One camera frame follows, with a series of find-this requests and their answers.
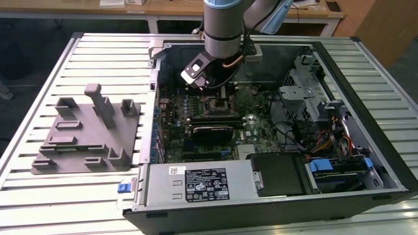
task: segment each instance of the motherboard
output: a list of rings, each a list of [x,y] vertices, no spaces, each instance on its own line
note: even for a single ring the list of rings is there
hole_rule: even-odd
[[[243,151],[281,151],[266,111],[271,91],[260,91],[258,85],[239,85],[220,101],[214,95],[187,90],[170,93],[162,89],[160,93],[166,163],[239,160]]]

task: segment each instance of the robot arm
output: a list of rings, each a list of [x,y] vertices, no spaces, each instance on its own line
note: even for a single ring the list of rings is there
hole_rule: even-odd
[[[274,34],[294,0],[204,0],[204,49],[182,72],[200,90],[218,88],[235,76],[254,30]]]

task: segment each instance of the power supply label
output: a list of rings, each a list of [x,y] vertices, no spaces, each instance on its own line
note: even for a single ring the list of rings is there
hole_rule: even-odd
[[[226,168],[187,170],[184,177],[187,202],[230,199]]]

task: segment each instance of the floor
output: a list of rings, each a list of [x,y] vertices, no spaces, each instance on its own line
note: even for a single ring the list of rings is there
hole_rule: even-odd
[[[162,22],[162,33],[190,33],[198,22]],[[1,78],[15,93],[12,100],[0,99],[0,156],[19,128],[39,90],[48,78],[72,32],[148,33],[144,21],[25,20],[0,19],[0,36],[12,37],[32,65],[31,73],[19,80]],[[389,72],[418,101],[418,41],[415,40]]]

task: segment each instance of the slotted aluminum plate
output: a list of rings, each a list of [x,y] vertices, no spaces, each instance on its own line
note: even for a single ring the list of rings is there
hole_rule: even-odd
[[[154,110],[148,93],[151,40],[198,40],[191,35],[84,34],[71,39],[40,95],[0,159],[0,230],[7,234],[140,234],[118,209],[118,183],[138,174],[128,172],[32,175],[31,163],[53,123],[53,105],[59,97],[74,96],[78,103],[90,103],[83,95],[87,83],[100,83],[111,102],[131,98],[142,103],[135,150],[140,151],[147,115]],[[255,36],[255,41],[321,41],[349,82],[393,142],[413,173],[418,174],[417,105],[382,69],[361,43],[349,38]],[[327,79],[334,96],[337,90]],[[134,164],[139,162],[134,155]],[[120,195],[131,203],[134,195]],[[212,231],[199,234],[301,233],[353,235],[415,234],[418,202],[411,199],[386,205],[337,221],[315,221],[281,226]]]

